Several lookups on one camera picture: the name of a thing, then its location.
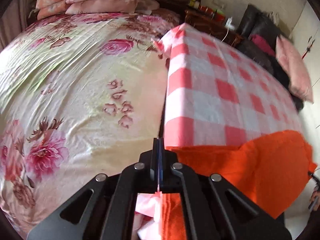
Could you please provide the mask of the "orange cloth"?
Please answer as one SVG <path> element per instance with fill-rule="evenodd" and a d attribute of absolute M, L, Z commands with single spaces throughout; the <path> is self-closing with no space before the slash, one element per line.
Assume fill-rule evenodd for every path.
<path fill-rule="evenodd" d="M 312 146 L 296 131 L 276 132 L 238 146 L 166 146 L 197 174 L 217 173 L 272 218 L 300 195 L 317 164 Z"/>

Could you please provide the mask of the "red white checkered cloth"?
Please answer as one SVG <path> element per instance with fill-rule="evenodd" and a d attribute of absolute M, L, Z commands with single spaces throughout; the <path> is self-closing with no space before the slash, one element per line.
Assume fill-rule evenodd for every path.
<path fill-rule="evenodd" d="M 302 130 L 288 90 L 231 46 L 182 24 L 156 47 L 169 60 L 166 146 L 241 145 Z"/>

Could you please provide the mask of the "floral bed sheet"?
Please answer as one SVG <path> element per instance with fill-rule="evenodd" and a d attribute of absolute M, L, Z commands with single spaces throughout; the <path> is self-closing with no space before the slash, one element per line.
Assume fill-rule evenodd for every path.
<path fill-rule="evenodd" d="M 1 210 L 29 231 L 96 174 L 152 147 L 167 62 L 160 13 L 55 15 L 1 52 Z"/>

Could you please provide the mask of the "red container on nightstand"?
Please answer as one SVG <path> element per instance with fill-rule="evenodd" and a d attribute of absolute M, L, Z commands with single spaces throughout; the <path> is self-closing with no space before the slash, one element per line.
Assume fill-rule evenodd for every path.
<path fill-rule="evenodd" d="M 214 20 L 218 23 L 223 23 L 226 19 L 225 14 L 219 9 L 212 9 L 210 7 L 200 5 L 198 11 L 208 16 L 211 20 Z"/>

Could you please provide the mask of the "dark wooden nightstand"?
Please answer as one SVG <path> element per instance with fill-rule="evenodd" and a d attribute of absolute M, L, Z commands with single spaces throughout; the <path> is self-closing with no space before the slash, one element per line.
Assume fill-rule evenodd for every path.
<path fill-rule="evenodd" d="M 208 35 L 225 42 L 231 47 L 236 47 L 244 40 L 244 38 L 235 31 L 229 30 L 223 25 L 211 20 L 209 17 L 190 9 L 185 11 L 184 22 L 200 32 L 207 33 Z"/>

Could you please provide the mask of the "pink pillow on bed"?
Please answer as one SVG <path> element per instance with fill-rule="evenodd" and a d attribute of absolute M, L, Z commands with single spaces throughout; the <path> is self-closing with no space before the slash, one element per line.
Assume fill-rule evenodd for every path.
<path fill-rule="evenodd" d="M 124 12 L 133 13 L 138 0 L 86 0 L 73 3 L 67 10 L 67 15 L 101 13 L 101 12 Z"/>

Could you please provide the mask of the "yellow lid jar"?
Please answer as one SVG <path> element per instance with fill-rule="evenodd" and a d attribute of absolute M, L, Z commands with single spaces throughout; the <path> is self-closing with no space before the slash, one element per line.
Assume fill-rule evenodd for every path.
<path fill-rule="evenodd" d="M 188 6 L 197 10 L 200 6 L 200 2 L 198 0 L 189 0 Z"/>

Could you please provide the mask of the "white pillow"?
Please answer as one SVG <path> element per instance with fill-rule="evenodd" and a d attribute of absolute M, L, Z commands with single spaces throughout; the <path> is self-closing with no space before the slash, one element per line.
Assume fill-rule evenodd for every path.
<path fill-rule="evenodd" d="M 138 2 L 135 13 L 151 15 L 154 10 L 159 9 L 160 5 L 156 0 L 141 0 Z"/>

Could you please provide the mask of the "pink curtain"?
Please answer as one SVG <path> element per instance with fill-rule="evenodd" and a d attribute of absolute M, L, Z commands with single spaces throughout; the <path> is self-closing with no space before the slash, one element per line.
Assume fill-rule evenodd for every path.
<path fill-rule="evenodd" d="M 27 27 L 29 0 L 1 0 L 1 51 Z"/>

